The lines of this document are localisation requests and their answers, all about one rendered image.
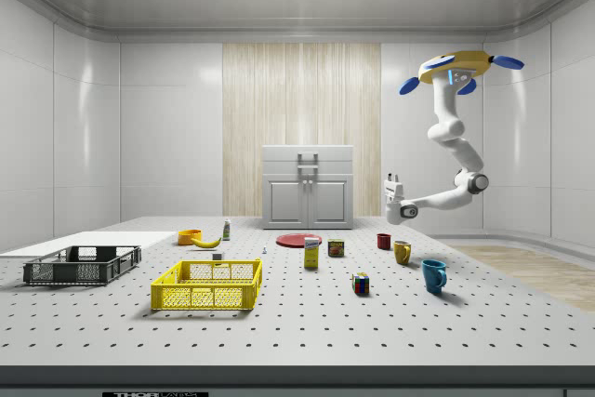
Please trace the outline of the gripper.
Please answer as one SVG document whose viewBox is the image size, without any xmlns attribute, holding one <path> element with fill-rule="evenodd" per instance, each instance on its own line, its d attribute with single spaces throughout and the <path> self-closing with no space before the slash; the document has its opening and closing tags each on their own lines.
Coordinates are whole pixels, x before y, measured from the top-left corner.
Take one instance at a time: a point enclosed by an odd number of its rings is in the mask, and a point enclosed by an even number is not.
<svg viewBox="0 0 595 397">
<path fill-rule="evenodd" d="M 396 174 L 389 173 L 384 182 L 385 195 L 388 203 L 401 202 L 403 199 L 403 184 Z"/>
</svg>

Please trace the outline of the white cabinet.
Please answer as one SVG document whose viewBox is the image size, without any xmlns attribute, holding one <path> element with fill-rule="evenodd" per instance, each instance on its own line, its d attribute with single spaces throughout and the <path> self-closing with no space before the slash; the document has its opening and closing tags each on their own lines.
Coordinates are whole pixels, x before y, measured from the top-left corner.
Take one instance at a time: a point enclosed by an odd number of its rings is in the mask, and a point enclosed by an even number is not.
<svg viewBox="0 0 595 397">
<path fill-rule="evenodd" d="M 265 229 L 350 229 L 351 145 L 264 145 Z"/>
</svg>

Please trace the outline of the blue mug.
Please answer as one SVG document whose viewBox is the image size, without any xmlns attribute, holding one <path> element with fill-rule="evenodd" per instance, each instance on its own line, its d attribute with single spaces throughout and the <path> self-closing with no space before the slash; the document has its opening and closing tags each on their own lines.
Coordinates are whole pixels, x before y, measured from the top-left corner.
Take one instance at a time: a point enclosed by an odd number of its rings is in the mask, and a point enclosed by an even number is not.
<svg viewBox="0 0 595 397">
<path fill-rule="evenodd" d="M 442 293 L 446 285 L 446 265 L 444 262 L 434 259 L 424 259 L 422 261 L 422 272 L 425 279 L 428 292 L 438 295 Z"/>
</svg>

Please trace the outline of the yellow and white box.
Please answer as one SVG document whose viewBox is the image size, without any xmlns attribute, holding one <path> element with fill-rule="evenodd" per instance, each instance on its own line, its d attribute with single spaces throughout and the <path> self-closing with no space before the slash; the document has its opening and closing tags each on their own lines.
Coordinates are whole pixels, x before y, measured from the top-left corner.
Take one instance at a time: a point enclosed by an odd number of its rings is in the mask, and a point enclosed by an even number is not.
<svg viewBox="0 0 595 397">
<path fill-rule="evenodd" d="M 307 269 L 318 268 L 319 246 L 321 240 L 318 236 L 304 238 L 304 267 Z"/>
</svg>

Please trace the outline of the red plate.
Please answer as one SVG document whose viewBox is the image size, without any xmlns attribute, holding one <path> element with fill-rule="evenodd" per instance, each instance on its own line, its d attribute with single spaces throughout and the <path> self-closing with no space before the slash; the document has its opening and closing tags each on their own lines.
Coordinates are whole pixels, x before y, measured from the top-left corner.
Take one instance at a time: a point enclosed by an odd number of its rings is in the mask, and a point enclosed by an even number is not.
<svg viewBox="0 0 595 397">
<path fill-rule="evenodd" d="M 313 238 L 318 241 L 318 244 L 322 242 L 322 237 L 311 233 L 288 233 L 282 234 L 276 238 L 276 244 L 283 247 L 289 248 L 304 248 L 305 240 L 307 238 Z"/>
</svg>

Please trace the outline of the yellow basket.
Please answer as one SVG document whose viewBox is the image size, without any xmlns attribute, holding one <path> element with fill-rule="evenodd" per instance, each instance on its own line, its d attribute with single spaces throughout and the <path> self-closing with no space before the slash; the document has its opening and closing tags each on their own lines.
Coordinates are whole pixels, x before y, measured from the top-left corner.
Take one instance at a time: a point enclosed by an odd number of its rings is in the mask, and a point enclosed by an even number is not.
<svg viewBox="0 0 595 397">
<path fill-rule="evenodd" d="M 154 310 L 251 310 L 262 261 L 182 260 L 151 284 Z"/>
</svg>

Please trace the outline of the white board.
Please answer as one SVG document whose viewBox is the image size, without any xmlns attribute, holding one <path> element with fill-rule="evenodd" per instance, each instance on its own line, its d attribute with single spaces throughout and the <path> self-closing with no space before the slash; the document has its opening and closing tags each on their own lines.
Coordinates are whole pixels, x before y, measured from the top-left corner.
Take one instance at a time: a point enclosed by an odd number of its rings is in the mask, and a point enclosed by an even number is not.
<svg viewBox="0 0 595 397">
<path fill-rule="evenodd" d="M 44 243 L 8 251 L 0 254 L 0 258 L 38 258 L 72 245 L 139 245 L 147 247 L 173 235 L 174 232 L 78 232 Z"/>
</svg>

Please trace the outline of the dark grey basket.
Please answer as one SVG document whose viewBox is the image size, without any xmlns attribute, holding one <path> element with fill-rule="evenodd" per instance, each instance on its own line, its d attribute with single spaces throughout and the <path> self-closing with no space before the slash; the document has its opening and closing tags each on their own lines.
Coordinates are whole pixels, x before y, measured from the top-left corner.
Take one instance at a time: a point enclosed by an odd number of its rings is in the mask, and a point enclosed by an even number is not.
<svg viewBox="0 0 595 397">
<path fill-rule="evenodd" d="M 137 266 L 139 245 L 71 245 L 24 263 L 29 285 L 105 285 Z"/>
</svg>

